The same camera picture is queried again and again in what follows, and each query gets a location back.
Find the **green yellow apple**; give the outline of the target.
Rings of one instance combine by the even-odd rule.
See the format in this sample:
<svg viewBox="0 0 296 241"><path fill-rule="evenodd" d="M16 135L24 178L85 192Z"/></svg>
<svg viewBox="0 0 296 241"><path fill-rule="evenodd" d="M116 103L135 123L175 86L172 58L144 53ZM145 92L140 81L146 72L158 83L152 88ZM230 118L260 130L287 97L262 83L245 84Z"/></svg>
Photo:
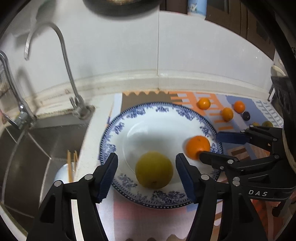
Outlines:
<svg viewBox="0 0 296 241"><path fill-rule="evenodd" d="M267 121L264 121L261 126L272 128L273 127L273 123L267 120Z"/></svg>

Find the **black frying pan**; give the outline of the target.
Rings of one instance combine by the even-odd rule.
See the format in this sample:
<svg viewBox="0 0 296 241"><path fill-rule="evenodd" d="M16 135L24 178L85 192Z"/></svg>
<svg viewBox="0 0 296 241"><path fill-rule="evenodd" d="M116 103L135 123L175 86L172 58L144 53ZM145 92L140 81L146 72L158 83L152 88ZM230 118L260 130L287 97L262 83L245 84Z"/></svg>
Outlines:
<svg viewBox="0 0 296 241"><path fill-rule="evenodd" d="M158 7L162 1L83 1L85 6L98 15L125 17L138 15Z"/></svg>

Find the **white bowl in sink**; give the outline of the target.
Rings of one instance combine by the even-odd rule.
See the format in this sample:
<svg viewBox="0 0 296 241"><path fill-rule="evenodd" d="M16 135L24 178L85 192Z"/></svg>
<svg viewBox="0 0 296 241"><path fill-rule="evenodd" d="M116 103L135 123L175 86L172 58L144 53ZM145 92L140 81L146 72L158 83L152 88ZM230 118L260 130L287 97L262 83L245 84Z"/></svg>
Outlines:
<svg viewBox="0 0 296 241"><path fill-rule="evenodd" d="M54 182L61 180L64 184L69 183L68 164L64 164L56 173Z"/></svg>

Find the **large chrome kitchen faucet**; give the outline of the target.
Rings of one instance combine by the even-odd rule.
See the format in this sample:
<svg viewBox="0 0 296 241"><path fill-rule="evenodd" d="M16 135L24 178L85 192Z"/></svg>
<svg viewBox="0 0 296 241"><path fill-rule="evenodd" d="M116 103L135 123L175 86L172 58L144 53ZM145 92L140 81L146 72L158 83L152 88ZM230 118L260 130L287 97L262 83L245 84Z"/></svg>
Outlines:
<svg viewBox="0 0 296 241"><path fill-rule="evenodd" d="M31 126L36 121L36 117L19 91L16 82L13 78L8 58L3 51L1 51L1 63L4 66L8 83L10 85L10 89L7 92L10 92L13 95L18 107L18 115L15 117L15 119L11 119L2 110L1 116L6 122L8 122L14 128L21 130L24 127L24 125Z"/></svg>

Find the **slim gooseneck water tap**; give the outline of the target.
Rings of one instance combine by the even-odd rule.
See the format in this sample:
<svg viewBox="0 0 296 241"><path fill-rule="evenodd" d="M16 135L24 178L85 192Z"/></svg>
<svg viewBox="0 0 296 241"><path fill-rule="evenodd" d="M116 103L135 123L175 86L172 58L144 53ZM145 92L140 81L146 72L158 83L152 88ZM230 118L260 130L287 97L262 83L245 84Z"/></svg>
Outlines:
<svg viewBox="0 0 296 241"><path fill-rule="evenodd" d="M64 37L63 34L61 32L61 30L58 28L58 26L52 22L42 22L39 24L36 24L29 32L28 37L26 39L26 43L25 43L25 49L24 49L24 59L26 61L29 60L30 57L30 48L31 48L31 41L34 37L34 35L38 32L38 30L40 30L43 27L49 27L51 29L54 30L54 32L57 34L58 39L60 41L60 45L61 45L61 50L62 50L62 55L63 55L63 59L64 59L64 63L65 63L65 67L66 67L66 71L74 92L74 98L70 97L70 102L73 106L73 110L72 110L72 114L81 119L81 120L85 120L87 118L89 118L93 112L93 107L86 105L84 102L84 99L82 98L82 96L78 93L78 89L76 87L73 75L72 75L72 71L71 71L71 67L70 67L70 63L68 60L68 55L67 55L67 51L66 51L66 45L65 45L65 41L64 41Z"/></svg>

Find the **stainless steel sink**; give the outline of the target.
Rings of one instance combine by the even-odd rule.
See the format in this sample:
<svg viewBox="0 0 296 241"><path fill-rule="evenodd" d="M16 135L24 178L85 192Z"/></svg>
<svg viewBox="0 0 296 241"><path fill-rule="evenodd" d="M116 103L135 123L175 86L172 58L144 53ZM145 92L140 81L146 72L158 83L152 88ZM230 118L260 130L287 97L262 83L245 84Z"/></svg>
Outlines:
<svg viewBox="0 0 296 241"><path fill-rule="evenodd" d="M1 204L12 223L27 235L34 217L67 152L79 152L90 119L71 114L37 120L18 130L1 133Z"/></svg>

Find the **yellow pear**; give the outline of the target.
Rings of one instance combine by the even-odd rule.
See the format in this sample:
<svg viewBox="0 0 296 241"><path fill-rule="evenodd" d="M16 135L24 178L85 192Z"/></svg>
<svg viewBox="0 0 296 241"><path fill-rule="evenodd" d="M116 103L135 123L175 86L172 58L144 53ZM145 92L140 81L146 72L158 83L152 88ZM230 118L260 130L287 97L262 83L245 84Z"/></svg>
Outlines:
<svg viewBox="0 0 296 241"><path fill-rule="evenodd" d="M145 188L161 189L167 186L174 174L170 159L159 152L143 154L135 166L138 183Z"/></svg>

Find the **wooden chopsticks in sink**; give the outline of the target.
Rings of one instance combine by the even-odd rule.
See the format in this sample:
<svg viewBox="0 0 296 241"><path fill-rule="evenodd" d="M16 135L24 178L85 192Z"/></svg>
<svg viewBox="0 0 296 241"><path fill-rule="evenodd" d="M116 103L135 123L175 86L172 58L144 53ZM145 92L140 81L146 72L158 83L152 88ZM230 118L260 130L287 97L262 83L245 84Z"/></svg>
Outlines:
<svg viewBox="0 0 296 241"><path fill-rule="evenodd" d="M75 150L73 154L69 150L67 150L67 165L68 165L68 178L69 182L73 182L73 174L76 172L78 162L78 153Z"/></svg>

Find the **large orange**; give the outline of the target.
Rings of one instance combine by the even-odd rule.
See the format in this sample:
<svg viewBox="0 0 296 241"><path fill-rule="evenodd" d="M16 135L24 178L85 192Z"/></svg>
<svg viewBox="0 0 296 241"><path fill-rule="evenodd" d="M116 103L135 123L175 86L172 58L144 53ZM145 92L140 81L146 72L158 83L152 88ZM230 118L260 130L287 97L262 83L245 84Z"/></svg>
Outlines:
<svg viewBox="0 0 296 241"><path fill-rule="evenodd" d="M185 153L190 159L198 160L201 152L209 152L210 148L210 142L206 137L194 136L187 141L185 145Z"/></svg>

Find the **orange tangerine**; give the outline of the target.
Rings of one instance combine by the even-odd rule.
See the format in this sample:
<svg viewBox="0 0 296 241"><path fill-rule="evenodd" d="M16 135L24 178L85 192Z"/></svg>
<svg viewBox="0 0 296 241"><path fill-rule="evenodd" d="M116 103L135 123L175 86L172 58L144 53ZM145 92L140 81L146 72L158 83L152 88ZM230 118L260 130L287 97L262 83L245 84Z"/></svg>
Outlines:
<svg viewBox="0 0 296 241"><path fill-rule="evenodd" d="M208 98L200 98L197 102L197 107L202 110L207 110L211 106L211 102Z"/></svg>
<svg viewBox="0 0 296 241"><path fill-rule="evenodd" d="M234 113L231 108L224 108L221 111L221 115L222 115L222 118L224 119L224 121L226 121L226 122L231 121L234 117Z"/></svg>
<svg viewBox="0 0 296 241"><path fill-rule="evenodd" d="M245 112L245 104L238 100L233 104L234 111L237 113L244 113Z"/></svg>

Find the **white blue soap dispenser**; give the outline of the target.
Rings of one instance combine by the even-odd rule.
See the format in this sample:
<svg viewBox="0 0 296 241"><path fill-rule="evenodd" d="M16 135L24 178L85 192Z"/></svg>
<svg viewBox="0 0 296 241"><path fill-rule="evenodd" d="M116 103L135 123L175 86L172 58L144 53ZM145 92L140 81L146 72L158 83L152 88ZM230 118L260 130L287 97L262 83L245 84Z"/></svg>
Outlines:
<svg viewBox="0 0 296 241"><path fill-rule="evenodd" d="M188 15L206 16L207 0L188 0Z"/></svg>

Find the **dark plum back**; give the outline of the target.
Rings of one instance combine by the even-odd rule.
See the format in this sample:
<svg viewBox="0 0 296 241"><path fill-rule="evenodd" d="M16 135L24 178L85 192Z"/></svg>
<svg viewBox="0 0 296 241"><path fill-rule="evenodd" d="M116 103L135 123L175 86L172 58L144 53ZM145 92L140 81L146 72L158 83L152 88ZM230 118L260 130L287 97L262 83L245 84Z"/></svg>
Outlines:
<svg viewBox="0 0 296 241"><path fill-rule="evenodd" d="M250 113L248 111L245 111L242 114L242 118L243 118L244 121L249 121L250 120Z"/></svg>

